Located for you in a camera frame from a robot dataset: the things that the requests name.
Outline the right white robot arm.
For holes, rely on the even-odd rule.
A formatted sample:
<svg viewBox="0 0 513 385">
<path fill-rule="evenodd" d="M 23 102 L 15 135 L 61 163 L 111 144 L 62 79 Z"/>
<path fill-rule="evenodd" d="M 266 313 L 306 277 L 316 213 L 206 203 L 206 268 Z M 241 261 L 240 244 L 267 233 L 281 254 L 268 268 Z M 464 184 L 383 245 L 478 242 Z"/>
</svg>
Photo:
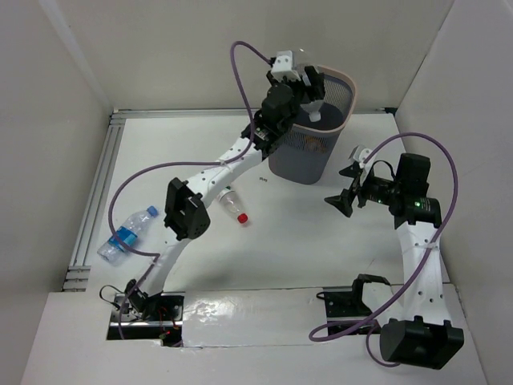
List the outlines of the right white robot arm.
<svg viewBox="0 0 513 385">
<path fill-rule="evenodd" d="M 345 216 L 353 207 L 369 201 L 384 205 L 394 219 L 402 254 L 404 286 L 392 290 L 382 277 L 361 274 L 349 304 L 358 314 L 377 312 L 366 322 L 370 332 L 379 332 L 379 350 L 387 367 L 400 364 L 442 369 L 463 347 L 463 330 L 453 326 L 446 306 L 442 264 L 436 233 L 442 225 L 440 204 L 427 196 L 430 160 L 403 153 L 391 178 L 375 175 L 376 160 L 368 148 L 356 148 L 353 163 L 340 174 L 351 178 L 349 188 L 326 198 Z"/>
</svg>

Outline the green white label bottle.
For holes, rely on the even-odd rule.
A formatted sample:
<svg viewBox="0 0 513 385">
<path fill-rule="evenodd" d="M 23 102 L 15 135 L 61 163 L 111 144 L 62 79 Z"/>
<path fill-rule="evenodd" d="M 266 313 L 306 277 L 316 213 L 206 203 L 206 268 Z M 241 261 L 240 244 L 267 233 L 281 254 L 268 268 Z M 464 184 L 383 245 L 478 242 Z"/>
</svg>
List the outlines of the green white label bottle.
<svg viewBox="0 0 513 385">
<path fill-rule="evenodd" d="M 319 73 L 318 65 L 313 61 L 313 56 L 311 52 L 306 50 L 304 47 L 299 47 L 296 50 L 296 69 L 301 76 L 301 78 L 306 82 L 306 84 L 310 87 L 309 76 L 305 71 L 306 67 L 313 67 L 317 73 Z M 310 96 L 305 97 L 306 100 L 301 104 L 301 108 L 308 114 L 309 120 L 312 123 L 319 122 L 321 120 L 321 107 L 324 103 L 321 99 L 313 100 Z"/>
</svg>

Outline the red label clear bottle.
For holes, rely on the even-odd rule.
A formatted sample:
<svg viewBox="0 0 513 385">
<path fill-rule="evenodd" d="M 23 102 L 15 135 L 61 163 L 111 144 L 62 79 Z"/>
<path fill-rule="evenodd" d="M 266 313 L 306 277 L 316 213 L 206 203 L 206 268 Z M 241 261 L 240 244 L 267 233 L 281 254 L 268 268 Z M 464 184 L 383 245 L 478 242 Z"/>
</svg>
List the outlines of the red label clear bottle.
<svg viewBox="0 0 513 385">
<path fill-rule="evenodd" d="M 248 224 L 248 213 L 239 194 L 230 186 L 225 187 L 217 196 L 223 210 L 240 225 Z"/>
</svg>

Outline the orange juice bottle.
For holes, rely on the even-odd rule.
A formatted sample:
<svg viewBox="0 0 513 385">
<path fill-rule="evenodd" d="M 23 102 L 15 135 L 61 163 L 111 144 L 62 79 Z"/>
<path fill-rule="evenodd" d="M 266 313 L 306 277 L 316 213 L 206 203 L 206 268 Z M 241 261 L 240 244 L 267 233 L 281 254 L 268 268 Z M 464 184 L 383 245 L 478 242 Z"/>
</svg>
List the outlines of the orange juice bottle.
<svg viewBox="0 0 513 385">
<path fill-rule="evenodd" d="M 304 150 L 314 153 L 325 153 L 325 141 L 322 138 L 307 136 L 304 140 Z"/>
</svg>

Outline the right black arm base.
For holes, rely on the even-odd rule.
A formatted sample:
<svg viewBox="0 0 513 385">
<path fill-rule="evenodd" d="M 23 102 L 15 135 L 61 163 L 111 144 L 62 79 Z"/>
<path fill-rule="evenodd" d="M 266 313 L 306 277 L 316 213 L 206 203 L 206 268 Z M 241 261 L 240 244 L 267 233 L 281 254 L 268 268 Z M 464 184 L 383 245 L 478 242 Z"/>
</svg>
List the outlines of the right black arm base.
<svg viewBox="0 0 513 385">
<path fill-rule="evenodd" d="M 328 288 L 316 294 L 316 298 L 324 302 L 326 319 L 329 324 L 328 336 L 348 329 L 373 312 L 368 306 L 370 302 L 363 300 L 364 289 L 368 290 L 372 284 L 377 284 L 378 287 L 384 286 L 387 289 L 391 288 L 391 284 L 384 277 L 359 274 L 353 280 L 351 287 Z"/>
</svg>

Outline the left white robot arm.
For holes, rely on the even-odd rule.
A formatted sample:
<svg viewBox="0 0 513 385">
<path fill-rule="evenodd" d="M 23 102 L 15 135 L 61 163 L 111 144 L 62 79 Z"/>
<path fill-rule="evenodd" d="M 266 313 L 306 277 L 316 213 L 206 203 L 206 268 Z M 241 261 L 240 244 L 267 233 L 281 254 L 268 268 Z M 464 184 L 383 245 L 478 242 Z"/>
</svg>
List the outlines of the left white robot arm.
<svg viewBox="0 0 513 385">
<path fill-rule="evenodd" d="M 208 207 L 218 194 L 282 145 L 303 107 L 318 111 L 324 102 L 325 76 L 314 66 L 291 78 L 274 79 L 271 72 L 267 78 L 271 87 L 253 117 L 255 128 L 243 130 L 215 166 L 187 180 L 169 182 L 164 226 L 172 231 L 171 238 L 142 277 L 130 280 L 125 289 L 129 309 L 137 318 L 148 320 L 157 313 L 165 280 L 188 243 L 210 226 Z"/>
</svg>

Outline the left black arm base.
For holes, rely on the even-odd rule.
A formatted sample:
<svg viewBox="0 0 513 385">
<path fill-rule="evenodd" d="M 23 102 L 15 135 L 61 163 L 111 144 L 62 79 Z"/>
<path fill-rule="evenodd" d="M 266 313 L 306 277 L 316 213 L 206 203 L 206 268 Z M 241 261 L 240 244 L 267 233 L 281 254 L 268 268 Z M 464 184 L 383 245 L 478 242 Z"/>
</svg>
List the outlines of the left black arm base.
<svg viewBox="0 0 513 385">
<path fill-rule="evenodd" d="M 150 306 L 147 314 L 138 312 L 129 301 L 121 304 L 123 295 L 117 293 L 108 321 L 107 341 L 155 340 L 162 347 L 182 347 L 184 293 L 163 293 Z"/>
</svg>

